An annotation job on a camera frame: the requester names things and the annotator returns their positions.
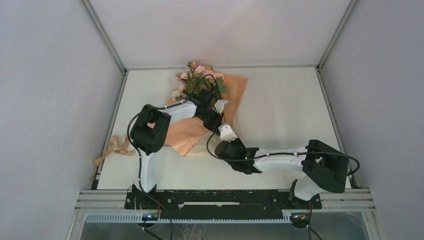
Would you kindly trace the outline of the brown wrapping paper sheet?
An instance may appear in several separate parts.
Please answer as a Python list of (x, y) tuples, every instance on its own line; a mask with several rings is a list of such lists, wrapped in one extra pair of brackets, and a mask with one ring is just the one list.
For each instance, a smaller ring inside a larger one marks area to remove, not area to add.
[(199, 106), (193, 117), (170, 124), (164, 143), (182, 157), (205, 154), (200, 143), (206, 135), (218, 134), (222, 124), (233, 125), (249, 82), (247, 77), (224, 74), (197, 61), (187, 66), (176, 74), (179, 87), (168, 104), (183, 101)]

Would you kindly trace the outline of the pink fake rose stem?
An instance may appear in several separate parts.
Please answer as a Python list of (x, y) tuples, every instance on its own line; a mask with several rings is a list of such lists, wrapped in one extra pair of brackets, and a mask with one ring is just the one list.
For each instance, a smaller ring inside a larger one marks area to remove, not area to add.
[(225, 77), (213, 67), (201, 65), (197, 61), (190, 61), (187, 66), (193, 77), (191, 79), (188, 95), (199, 94), (202, 89), (209, 90), (217, 99), (222, 99), (227, 87), (224, 86)]

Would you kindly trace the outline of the pink fake rose sprig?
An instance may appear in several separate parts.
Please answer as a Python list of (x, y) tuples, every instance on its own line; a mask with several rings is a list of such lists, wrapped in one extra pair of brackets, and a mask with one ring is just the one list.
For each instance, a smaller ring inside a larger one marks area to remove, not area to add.
[(171, 93), (171, 99), (175, 102), (180, 101), (188, 96), (188, 90), (191, 85), (191, 80), (194, 76), (190, 71), (177, 73), (178, 86)]

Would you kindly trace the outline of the tan ribbon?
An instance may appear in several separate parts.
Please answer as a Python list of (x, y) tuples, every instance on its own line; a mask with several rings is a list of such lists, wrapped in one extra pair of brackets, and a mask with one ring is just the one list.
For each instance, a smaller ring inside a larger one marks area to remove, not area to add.
[(106, 157), (108, 157), (112, 153), (116, 153), (124, 156), (133, 156), (136, 153), (135, 149), (129, 149), (130, 140), (127, 135), (113, 135), (108, 144), (107, 149), (102, 153), (100, 157), (93, 161), (93, 165), (95, 167), (99, 167)]

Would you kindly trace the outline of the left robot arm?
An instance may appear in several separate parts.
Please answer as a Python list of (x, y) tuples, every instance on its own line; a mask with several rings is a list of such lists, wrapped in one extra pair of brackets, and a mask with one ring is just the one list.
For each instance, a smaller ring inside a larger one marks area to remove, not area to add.
[(129, 122), (127, 136), (139, 155), (138, 178), (132, 187), (137, 202), (149, 209), (156, 203), (157, 153), (164, 147), (170, 125), (185, 119), (198, 118), (214, 134), (224, 117), (228, 100), (219, 99), (206, 89), (171, 105), (156, 107), (146, 104)]

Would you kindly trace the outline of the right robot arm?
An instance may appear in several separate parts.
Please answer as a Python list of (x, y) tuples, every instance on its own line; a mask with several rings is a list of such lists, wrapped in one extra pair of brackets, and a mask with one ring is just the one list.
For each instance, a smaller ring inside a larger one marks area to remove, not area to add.
[(302, 208), (322, 192), (345, 192), (350, 157), (324, 142), (312, 139), (307, 146), (288, 150), (246, 147), (239, 139), (221, 141), (214, 157), (246, 175), (275, 171), (304, 173), (290, 188), (289, 203)]

